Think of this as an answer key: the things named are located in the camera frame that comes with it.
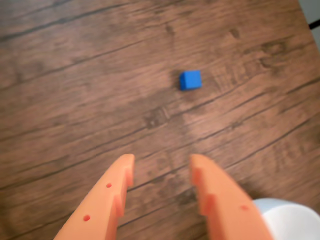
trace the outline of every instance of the wood grain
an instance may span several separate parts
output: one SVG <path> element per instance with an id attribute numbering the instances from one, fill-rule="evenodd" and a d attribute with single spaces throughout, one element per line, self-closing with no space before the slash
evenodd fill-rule
<path id="1" fill-rule="evenodd" d="M 320 58 L 297 1 L 0 4 L 0 239 L 52 239 L 124 153 L 119 240 L 207 239 L 191 153 L 320 212 Z M 193 69 L 203 88 L 179 91 Z"/>

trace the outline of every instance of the white cup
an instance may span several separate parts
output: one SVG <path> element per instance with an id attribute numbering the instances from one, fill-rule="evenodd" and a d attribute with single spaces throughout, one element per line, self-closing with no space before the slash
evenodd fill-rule
<path id="1" fill-rule="evenodd" d="M 311 208 L 275 198 L 253 202 L 274 240 L 320 240 L 320 216 Z"/>

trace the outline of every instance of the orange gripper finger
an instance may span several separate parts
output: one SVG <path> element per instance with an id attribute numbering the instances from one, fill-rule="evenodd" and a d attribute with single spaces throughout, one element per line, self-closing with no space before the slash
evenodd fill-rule
<path id="1" fill-rule="evenodd" d="M 210 158 L 194 154 L 191 179 L 212 240 L 272 240 L 252 199 Z"/>
<path id="2" fill-rule="evenodd" d="M 102 175 L 54 240 L 115 240 L 124 215 L 127 187 L 133 185 L 135 156 L 119 157 Z"/>

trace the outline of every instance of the wooden surface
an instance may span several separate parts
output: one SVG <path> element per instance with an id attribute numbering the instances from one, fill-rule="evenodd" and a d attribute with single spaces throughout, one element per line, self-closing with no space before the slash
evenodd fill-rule
<path id="1" fill-rule="evenodd" d="M 203 88 L 178 89 L 183 70 Z M 320 211 L 320 56 L 298 1 L 0 0 L 0 239 L 50 240 L 136 156 L 118 240 L 204 240 L 188 156 Z"/>

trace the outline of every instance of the blue block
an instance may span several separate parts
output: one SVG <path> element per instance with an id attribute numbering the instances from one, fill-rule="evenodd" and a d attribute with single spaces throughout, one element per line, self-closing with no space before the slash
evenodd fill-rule
<path id="1" fill-rule="evenodd" d="M 199 70 L 184 71 L 180 75 L 180 89 L 182 91 L 198 89 L 202 87 L 201 73 Z"/>

